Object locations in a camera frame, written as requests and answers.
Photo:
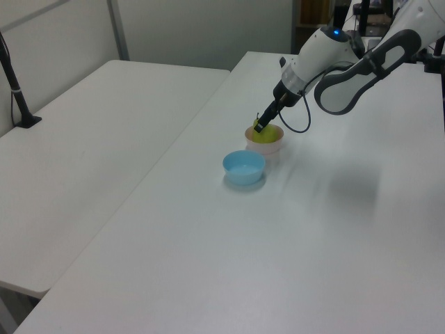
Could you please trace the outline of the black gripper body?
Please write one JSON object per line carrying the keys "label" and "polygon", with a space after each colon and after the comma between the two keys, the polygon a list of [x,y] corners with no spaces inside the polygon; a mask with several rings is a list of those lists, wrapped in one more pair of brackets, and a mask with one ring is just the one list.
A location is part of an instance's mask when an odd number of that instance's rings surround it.
{"label": "black gripper body", "polygon": [[301,92],[292,93],[281,81],[273,89],[273,96],[277,109],[291,108],[302,99]]}

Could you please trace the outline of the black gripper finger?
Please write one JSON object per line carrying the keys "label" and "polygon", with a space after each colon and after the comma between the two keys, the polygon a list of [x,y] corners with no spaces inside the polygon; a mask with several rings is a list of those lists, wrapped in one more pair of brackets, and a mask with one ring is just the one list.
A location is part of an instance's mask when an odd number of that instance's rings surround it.
{"label": "black gripper finger", "polygon": [[254,121],[253,130],[260,134],[279,113],[279,103],[272,101],[264,113]]}

